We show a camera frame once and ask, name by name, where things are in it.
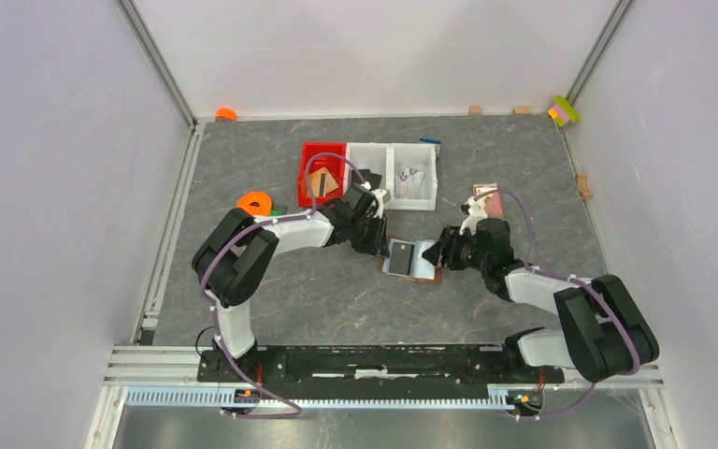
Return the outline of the dark grey credit card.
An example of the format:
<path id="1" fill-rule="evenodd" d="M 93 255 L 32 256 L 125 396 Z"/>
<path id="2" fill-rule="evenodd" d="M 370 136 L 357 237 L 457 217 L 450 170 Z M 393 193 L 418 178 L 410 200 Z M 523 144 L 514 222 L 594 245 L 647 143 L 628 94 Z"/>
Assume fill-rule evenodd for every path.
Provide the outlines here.
<path id="1" fill-rule="evenodd" d="M 414 244 L 396 241 L 392 243 L 388 258 L 387 272 L 391 275 L 408 277 L 414 256 Z"/>

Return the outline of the brown leather card holder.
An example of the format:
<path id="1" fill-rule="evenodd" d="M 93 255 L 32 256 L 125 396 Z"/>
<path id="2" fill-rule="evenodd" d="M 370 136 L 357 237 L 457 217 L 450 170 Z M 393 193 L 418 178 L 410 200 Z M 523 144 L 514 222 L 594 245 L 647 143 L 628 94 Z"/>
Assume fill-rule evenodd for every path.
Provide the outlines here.
<path id="1" fill-rule="evenodd" d="M 404 240 L 388 238 L 389 257 L 379 263 L 379 270 L 400 279 L 431 285 L 441 284 L 441 269 L 424 258 L 424 252 L 436 243 L 432 239 Z"/>

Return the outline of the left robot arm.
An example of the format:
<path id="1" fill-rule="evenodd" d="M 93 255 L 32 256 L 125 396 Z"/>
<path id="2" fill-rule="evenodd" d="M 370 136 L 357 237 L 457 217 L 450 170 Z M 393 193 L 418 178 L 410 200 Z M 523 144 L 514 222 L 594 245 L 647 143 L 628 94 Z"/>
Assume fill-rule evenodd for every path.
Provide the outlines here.
<path id="1" fill-rule="evenodd" d="M 313 209 L 274 217 L 229 210 L 200 246 L 192 269 L 215 317 L 220 367 L 234 381 L 256 369 L 251 351 L 250 298 L 276 255 L 348 242 L 357 253 L 387 257 L 385 204 L 390 193 L 368 182 L 353 184 L 340 198 Z"/>

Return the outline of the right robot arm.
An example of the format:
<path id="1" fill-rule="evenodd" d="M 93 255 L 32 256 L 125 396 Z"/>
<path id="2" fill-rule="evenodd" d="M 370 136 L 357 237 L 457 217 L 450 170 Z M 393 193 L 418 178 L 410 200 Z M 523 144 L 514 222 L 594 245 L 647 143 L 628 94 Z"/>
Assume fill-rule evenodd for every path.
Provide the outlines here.
<path id="1" fill-rule="evenodd" d="M 529 265 L 516 257 L 510 225 L 503 220 L 482 219 L 473 232 L 445 227 L 424 260 L 437 268 L 475 269 L 493 295 L 558 318 L 557 330 L 536 327 L 505 339 L 502 367 L 515 382 L 555 367 L 600 383 L 634 374 L 660 355 L 657 338 L 622 279 L 562 276 Z"/>

